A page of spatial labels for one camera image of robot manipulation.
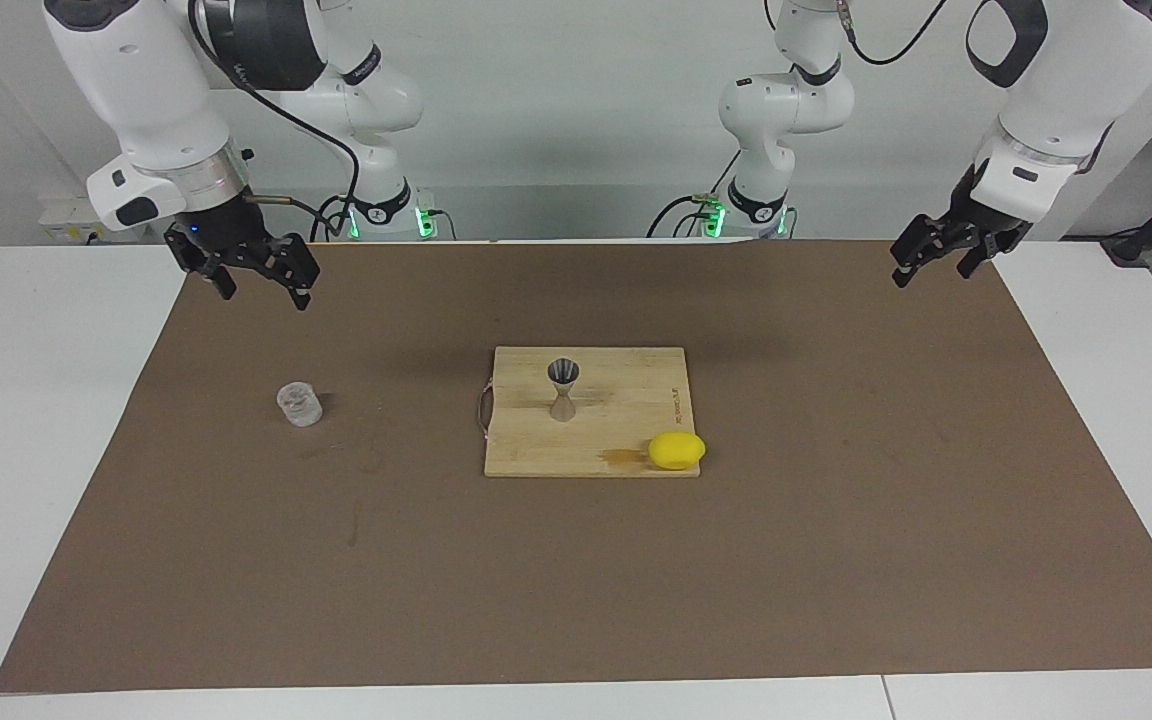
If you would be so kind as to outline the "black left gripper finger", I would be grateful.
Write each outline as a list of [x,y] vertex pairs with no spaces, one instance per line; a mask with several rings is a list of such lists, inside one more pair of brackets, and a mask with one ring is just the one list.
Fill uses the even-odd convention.
[[1011,252],[1014,249],[1015,238],[983,238],[960,259],[957,273],[963,279],[970,279],[982,264],[992,260],[998,253]]
[[954,251],[956,234],[957,223],[947,222],[943,218],[914,217],[904,232],[890,243],[890,256],[896,264],[890,274],[893,283],[899,288],[908,287],[923,266]]

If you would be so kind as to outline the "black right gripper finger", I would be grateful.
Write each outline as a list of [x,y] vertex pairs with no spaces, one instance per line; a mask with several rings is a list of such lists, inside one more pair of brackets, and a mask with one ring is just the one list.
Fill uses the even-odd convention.
[[298,311],[311,304],[312,287],[320,275],[320,265],[301,234],[285,234],[262,243],[256,252],[257,273],[285,288]]
[[164,242],[166,247],[169,247],[180,270],[183,270],[185,274],[200,275],[204,281],[215,288],[221,300],[232,300],[236,293],[236,282],[233,281],[227,266],[218,256],[196,247],[185,232],[180,232],[177,225],[169,225],[168,229],[164,232]]

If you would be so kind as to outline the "clear glass cup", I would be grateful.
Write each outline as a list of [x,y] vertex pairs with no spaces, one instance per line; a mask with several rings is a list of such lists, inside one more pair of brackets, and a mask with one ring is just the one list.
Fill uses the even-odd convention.
[[323,419],[320,397],[310,382],[285,384],[276,392],[276,406],[293,427],[312,427]]

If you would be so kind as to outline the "metal jigger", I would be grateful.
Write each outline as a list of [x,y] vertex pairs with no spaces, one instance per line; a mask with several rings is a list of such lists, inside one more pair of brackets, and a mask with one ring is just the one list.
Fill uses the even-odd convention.
[[554,420],[573,420],[576,415],[575,402],[573,402],[571,389],[579,379],[579,364],[571,357],[558,357],[550,363],[547,377],[556,391],[556,397],[550,404],[550,418]]

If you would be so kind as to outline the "yellow lemon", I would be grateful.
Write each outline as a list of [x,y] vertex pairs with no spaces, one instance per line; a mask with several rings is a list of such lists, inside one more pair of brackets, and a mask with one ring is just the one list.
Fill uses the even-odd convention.
[[655,469],[662,471],[690,471],[707,456],[707,442],[685,430],[660,433],[647,442],[646,455]]

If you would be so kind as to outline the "wooden cutting board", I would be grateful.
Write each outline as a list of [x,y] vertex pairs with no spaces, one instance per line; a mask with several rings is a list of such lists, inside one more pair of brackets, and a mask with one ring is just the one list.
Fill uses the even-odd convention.
[[[550,363],[571,357],[573,420],[550,418],[556,397]],[[650,439],[692,432],[689,372],[681,347],[498,346],[492,367],[492,418],[486,423],[488,478],[698,478],[662,471],[647,458]]]

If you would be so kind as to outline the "brown table mat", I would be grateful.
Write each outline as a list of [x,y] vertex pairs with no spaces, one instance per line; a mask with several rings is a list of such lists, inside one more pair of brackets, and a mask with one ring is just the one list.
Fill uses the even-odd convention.
[[[1152,667],[1152,539],[992,266],[314,256],[303,313],[187,279],[0,692]],[[486,478],[507,344],[684,348],[700,477]]]

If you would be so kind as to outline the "white wall power box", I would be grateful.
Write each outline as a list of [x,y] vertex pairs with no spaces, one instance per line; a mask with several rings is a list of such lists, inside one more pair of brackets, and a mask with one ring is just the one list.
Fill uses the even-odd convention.
[[38,228],[51,245],[122,247],[147,243],[147,228],[113,232],[101,223],[88,199],[41,200]]

